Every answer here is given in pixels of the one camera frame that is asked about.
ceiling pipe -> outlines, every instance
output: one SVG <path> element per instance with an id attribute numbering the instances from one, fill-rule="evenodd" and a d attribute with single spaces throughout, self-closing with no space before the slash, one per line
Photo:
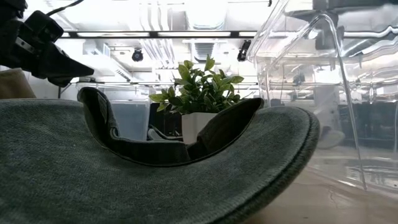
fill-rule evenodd
<path id="1" fill-rule="evenodd" d="M 141 28 L 144 29 L 144 26 L 142 25 L 142 21 L 141 21 L 142 20 L 141 15 L 139 16 L 139 19 L 140 19 Z M 128 23 L 128 25 L 129 25 L 130 30 L 132 30 L 133 26 L 130 23 Z M 139 39 L 139 43 L 142 46 L 142 48 L 145 50 L 145 53 L 149 56 L 149 58 L 151 58 L 151 59 L 155 58 L 155 53 L 150 48 L 148 48 L 148 43 L 146 42 L 146 39 Z"/>
<path id="2" fill-rule="evenodd" d="M 169 23 L 168 23 L 168 7 L 166 3 L 160 2 L 160 25 L 162 26 L 162 30 L 170 30 L 169 28 Z M 176 62 L 175 62 L 175 54 L 174 54 L 174 48 L 173 48 L 173 42 L 171 39 L 165 39 L 166 43 L 166 48 L 169 51 L 170 54 L 170 59 L 172 61 L 173 67 L 177 67 Z"/>
<path id="3" fill-rule="evenodd" d="M 140 22 L 141 22 L 141 26 L 144 30 L 151 30 L 150 25 L 149 25 L 149 21 L 148 21 L 148 3 L 147 1 L 142 1 L 141 2 L 141 16 L 140 16 Z M 149 49 L 154 58 L 151 58 L 152 60 L 155 60 L 157 62 L 161 63 L 161 67 L 166 67 L 167 64 L 165 64 L 165 62 L 162 60 L 161 56 L 160 56 L 160 52 L 157 51 L 154 48 L 154 44 L 152 43 L 152 40 L 143 40 L 142 43 L 144 45 L 146 45 L 147 49 Z"/>
<path id="4" fill-rule="evenodd" d="M 159 12 L 160 12 L 160 10 L 159 10 L 159 6 L 158 6 L 158 1 L 152 0 L 150 24 L 152 25 L 153 30 L 161 30 L 160 25 L 159 25 L 159 17 L 158 17 Z M 169 50 L 166 46 L 165 39 L 157 39 L 157 40 L 153 40 L 153 42 L 157 43 L 156 47 L 158 48 L 159 52 L 161 53 L 160 56 L 167 64 L 167 68 L 172 67 L 172 59 L 171 59 Z"/>

ceiling light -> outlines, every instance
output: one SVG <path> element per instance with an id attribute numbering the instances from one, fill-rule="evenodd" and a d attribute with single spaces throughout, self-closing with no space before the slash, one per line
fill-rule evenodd
<path id="1" fill-rule="evenodd" d="M 197 43 L 200 43 L 200 44 L 226 44 L 226 43 L 228 43 L 228 40 L 218 40 L 218 39 L 213 39 L 213 40 L 211 40 L 211 39 L 209 39 L 209 40 L 206 40 L 206 39 L 198 39 L 198 40 L 195 40 L 195 39 L 188 39 L 188 40 L 182 40 L 182 43 L 183 44 L 197 44 Z"/>
<path id="2" fill-rule="evenodd" d="M 78 32 L 79 37 L 149 37 L 148 32 Z"/>
<path id="3" fill-rule="evenodd" d="M 213 31 L 196 31 L 196 32 L 159 32 L 159 37 L 229 37 L 231 32 L 213 32 Z"/>
<path id="4" fill-rule="evenodd" d="M 257 32 L 239 32 L 240 37 L 254 37 Z"/>

green bucket hat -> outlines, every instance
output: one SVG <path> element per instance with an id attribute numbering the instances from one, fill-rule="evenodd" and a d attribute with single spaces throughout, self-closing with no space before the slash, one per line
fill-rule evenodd
<path id="1" fill-rule="evenodd" d="M 316 117 L 244 100 L 197 142 L 118 137 L 111 103 L 0 100 L 0 223 L 237 223 L 268 205 L 310 159 Z"/>

green leaves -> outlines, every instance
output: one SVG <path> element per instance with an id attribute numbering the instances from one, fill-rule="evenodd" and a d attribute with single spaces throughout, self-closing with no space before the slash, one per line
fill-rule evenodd
<path id="1" fill-rule="evenodd" d="M 169 94 L 169 97 L 175 97 L 175 91 L 174 91 L 173 87 L 169 88 L 168 94 Z"/>
<path id="2" fill-rule="evenodd" d="M 207 60 L 206 60 L 206 66 L 205 66 L 205 71 L 209 71 L 214 67 L 214 64 L 216 61 L 212 58 L 210 58 L 210 55 L 207 55 Z"/>
<path id="3" fill-rule="evenodd" d="M 243 80 L 244 80 L 244 78 L 243 78 L 243 77 L 240 77 L 240 76 L 234 76 L 234 77 L 232 77 L 232 83 L 234 83 L 234 84 L 241 83 Z"/>
<path id="4" fill-rule="evenodd" d="M 157 111 L 218 113 L 239 103 L 241 96 L 235 95 L 233 84 L 241 83 L 243 77 L 227 77 L 222 70 L 219 73 L 211 71 L 214 65 L 215 61 L 210 56 L 205 71 L 193 69 L 193 63 L 187 60 L 179 65 L 181 78 L 174 80 L 174 86 L 161 90 L 161 94 L 150 96 L 152 101 L 160 103 Z"/>
<path id="5" fill-rule="evenodd" d="M 189 70 L 188 70 L 188 68 L 186 66 L 179 65 L 178 66 L 178 72 L 180 73 L 182 80 L 185 80 L 185 81 L 188 81 L 188 82 L 190 81 L 191 75 L 190 75 Z"/>
<path id="6" fill-rule="evenodd" d="M 166 109 L 167 106 L 168 106 L 168 104 L 166 104 L 166 103 L 160 103 L 160 105 L 157 108 L 156 112 L 160 112 L 160 111 Z"/>
<path id="7" fill-rule="evenodd" d="M 184 61 L 184 65 L 185 65 L 188 69 L 191 69 L 191 68 L 193 67 L 193 63 L 190 62 L 190 61 L 188 61 L 188 60 L 185 60 L 185 61 Z"/>
<path id="8" fill-rule="evenodd" d="M 220 69 L 220 75 L 221 75 L 221 78 L 226 78 L 224 71 L 222 71 L 221 69 Z"/>
<path id="9" fill-rule="evenodd" d="M 190 84 L 190 82 L 182 80 L 180 78 L 175 78 L 174 79 L 174 84 L 178 84 L 178 85 L 188 85 Z"/>
<path id="10" fill-rule="evenodd" d="M 160 103 L 164 100 L 166 100 L 166 97 L 163 94 L 153 94 L 151 96 L 149 96 L 149 98 L 156 103 Z"/>
<path id="11" fill-rule="evenodd" d="M 174 106 L 182 106 L 183 105 L 181 97 L 170 97 L 169 102 Z"/>

ceiling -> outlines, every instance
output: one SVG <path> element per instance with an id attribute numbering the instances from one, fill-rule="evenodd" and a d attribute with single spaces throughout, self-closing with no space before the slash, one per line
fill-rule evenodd
<path id="1" fill-rule="evenodd" d="M 35 10 L 43 12 L 66 6 L 70 0 L 27 0 L 28 11 L 25 18 Z M 65 31 L 142 31 L 142 30 L 191 30 L 188 18 L 202 23 L 223 20 L 222 30 L 256 31 L 267 19 L 271 7 L 268 1 L 258 0 L 85 0 L 81 4 L 71 7 L 53 17 Z M 169 39 L 169 40 L 141 40 L 141 39 L 91 39 L 91 40 L 59 40 L 57 44 L 72 58 L 96 69 L 97 76 L 112 76 L 115 69 L 104 69 L 109 63 L 120 66 L 125 72 L 134 76 L 140 72 L 151 72 L 155 80 L 168 80 L 175 74 L 178 63 L 192 60 L 194 44 L 214 43 L 212 57 L 216 60 L 215 69 L 223 69 L 229 74 L 247 76 L 250 82 L 256 82 L 256 71 L 249 62 L 238 62 L 239 48 L 244 39 Z M 147 44 L 150 42 L 155 50 L 159 50 L 159 57 L 150 54 Z M 167 54 L 174 55 L 166 58 L 162 54 L 162 47 L 169 44 Z M 111 50 L 110 56 L 114 61 L 105 63 L 103 57 L 85 56 L 87 52 L 97 49 L 103 53 L 104 45 Z M 142 49 L 144 59 L 134 62 L 134 49 Z M 160 61 L 171 61 L 166 66 Z"/>

